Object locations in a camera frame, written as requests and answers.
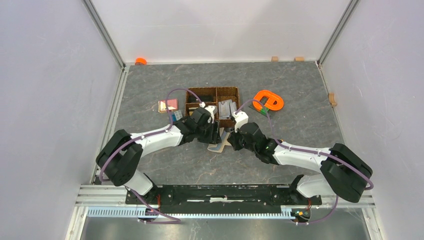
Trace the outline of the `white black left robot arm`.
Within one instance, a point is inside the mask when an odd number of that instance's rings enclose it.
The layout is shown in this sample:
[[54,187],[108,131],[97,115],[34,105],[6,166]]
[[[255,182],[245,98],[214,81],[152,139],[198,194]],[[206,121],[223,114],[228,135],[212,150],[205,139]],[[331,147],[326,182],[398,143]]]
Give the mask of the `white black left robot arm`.
[[128,133],[124,129],[116,131],[96,157],[96,164],[101,170],[99,178],[106,176],[114,186],[126,186],[136,191],[145,204],[153,203],[157,198],[156,186],[138,170],[140,159],[193,140],[206,144],[220,142],[216,111],[217,108],[212,105],[199,106],[191,115],[156,130],[144,133]]

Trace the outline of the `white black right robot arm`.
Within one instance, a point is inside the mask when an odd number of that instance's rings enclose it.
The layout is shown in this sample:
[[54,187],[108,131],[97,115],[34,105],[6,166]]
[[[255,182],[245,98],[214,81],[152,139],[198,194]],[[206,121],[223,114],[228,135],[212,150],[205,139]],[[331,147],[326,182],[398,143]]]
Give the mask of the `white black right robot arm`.
[[335,194],[358,203],[365,190],[372,188],[373,170],[342,143],[331,148],[302,147],[266,137],[254,122],[229,133],[228,142],[235,151],[246,149],[265,164],[297,166],[316,172],[300,176],[289,189],[289,199],[302,204],[317,195]]

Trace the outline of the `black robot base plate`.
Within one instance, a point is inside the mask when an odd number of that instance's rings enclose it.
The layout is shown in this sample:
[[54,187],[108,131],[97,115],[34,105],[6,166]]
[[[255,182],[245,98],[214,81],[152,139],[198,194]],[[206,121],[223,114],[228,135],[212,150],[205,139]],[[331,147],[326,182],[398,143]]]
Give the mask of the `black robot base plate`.
[[282,206],[320,206],[319,196],[304,197],[278,184],[159,185],[144,200],[164,214],[277,214]]

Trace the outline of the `beige leather card holder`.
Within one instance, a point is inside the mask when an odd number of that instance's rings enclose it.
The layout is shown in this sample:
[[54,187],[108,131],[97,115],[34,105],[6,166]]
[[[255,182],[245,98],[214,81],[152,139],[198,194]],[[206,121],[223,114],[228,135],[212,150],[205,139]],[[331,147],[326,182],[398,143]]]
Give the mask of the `beige leather card holder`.
[[229,141],[228,138],[230,136],[230,130],[228,128],[221,127],[219,129],[220,134],[220,143],[215,144],[209,144],[207,147],[207,150],[214,153],[222,153],[225,147],[233,147]]

